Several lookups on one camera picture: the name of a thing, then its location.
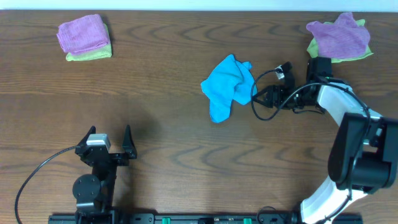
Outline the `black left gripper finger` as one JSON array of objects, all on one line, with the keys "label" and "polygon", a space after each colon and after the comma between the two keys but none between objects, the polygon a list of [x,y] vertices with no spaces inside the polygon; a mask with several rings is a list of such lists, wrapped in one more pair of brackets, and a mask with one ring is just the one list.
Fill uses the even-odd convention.
[{"label": "black left gripper finger", "polygon": [[132,134],[131,134],[131,127],[130,125],[126,126],[125,133],[124,133],[124,138],[123,138],[123,143],[122,143],[122,148],[126,153],[136,153],[136,147],[134,145],[134,142],[132,140]]},{"label": "black left gripper finger", "polygon": [[92,126],[89,129],[89,131],[85,134],[85,136],[82,138],[82,140],[78,143],[78,147],[84,147],[86,145],[86,141],[88,140],[89,136],[95,133],[96,133],[96,127]]}]

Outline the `blue microfibre cloth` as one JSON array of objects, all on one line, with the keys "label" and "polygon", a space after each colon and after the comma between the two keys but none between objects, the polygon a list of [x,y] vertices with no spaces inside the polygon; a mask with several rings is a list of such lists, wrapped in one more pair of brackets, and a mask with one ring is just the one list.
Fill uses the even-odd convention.
[{"label": "blue microfibre cloth", "polygon": [[233,101],[246,105],[257,93],[251,74],[251,62],[240,62],[233,54],[221,61],[201,83],[202,92],[210,101],[210,118],[214,123],[227,120]]}]

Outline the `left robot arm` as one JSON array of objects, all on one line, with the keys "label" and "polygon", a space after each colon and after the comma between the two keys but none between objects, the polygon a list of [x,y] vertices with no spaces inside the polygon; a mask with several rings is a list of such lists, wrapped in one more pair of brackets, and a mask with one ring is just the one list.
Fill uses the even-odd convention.
[{"label": "left robot arm", "polygon": [[114,186],[119,166],[128,166],[137,158],[131,127],[126,126],[122,142],[123,152],[110,153],[111,143],[107,134],[97,134],[92,126],[78,143],[75,154],[92,168],[90,174],[77,178],[73,184],[76,198],[77,223],[119,223],[119,212],[113,208]]}]

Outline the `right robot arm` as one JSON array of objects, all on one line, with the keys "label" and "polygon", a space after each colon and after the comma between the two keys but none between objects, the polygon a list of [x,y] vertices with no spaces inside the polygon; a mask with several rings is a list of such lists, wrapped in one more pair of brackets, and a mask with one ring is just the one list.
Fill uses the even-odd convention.
[{"label": "right robot arm", "polygon": [[328,175],[317,190],[291,212],[260,209],[258,223],[362,223],[345,213],[353,202],[389,188],[397,175],[397,120],[373,111],[345,80],[332,74],[330,58],[307,63],[306,82],[296,86],[292,64],[273,69],[280,85],[250,93],[251,104],[277,111],[328,113],[339,126],[328,157]]}]

